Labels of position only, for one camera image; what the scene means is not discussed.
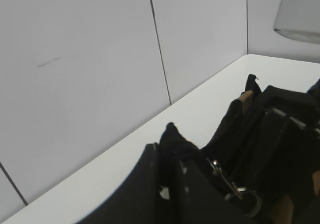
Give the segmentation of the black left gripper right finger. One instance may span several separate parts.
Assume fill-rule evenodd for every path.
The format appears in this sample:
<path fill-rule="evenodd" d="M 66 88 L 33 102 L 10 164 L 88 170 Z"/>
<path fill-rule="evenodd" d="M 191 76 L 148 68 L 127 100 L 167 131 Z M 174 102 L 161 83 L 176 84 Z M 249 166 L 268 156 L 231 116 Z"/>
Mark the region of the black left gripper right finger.
<path fill-rule="evenodd" d="M 223 195 L 191 160 L 177 161 L 174 170 L 175 223 L 272 223 L 255 191 L 238 187 L 242 198 Z"/>

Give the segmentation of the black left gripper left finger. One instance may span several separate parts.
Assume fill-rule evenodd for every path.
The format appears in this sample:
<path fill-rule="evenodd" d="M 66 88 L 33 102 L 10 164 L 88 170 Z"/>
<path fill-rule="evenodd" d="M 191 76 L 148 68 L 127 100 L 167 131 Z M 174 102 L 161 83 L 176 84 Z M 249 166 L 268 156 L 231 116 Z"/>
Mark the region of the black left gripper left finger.
<path fill-rule="evenodd" d="M 123 183 L 81 223 L 155 223 L 159 195 L 157 150 L 157 144 L 147 144 Z"/>

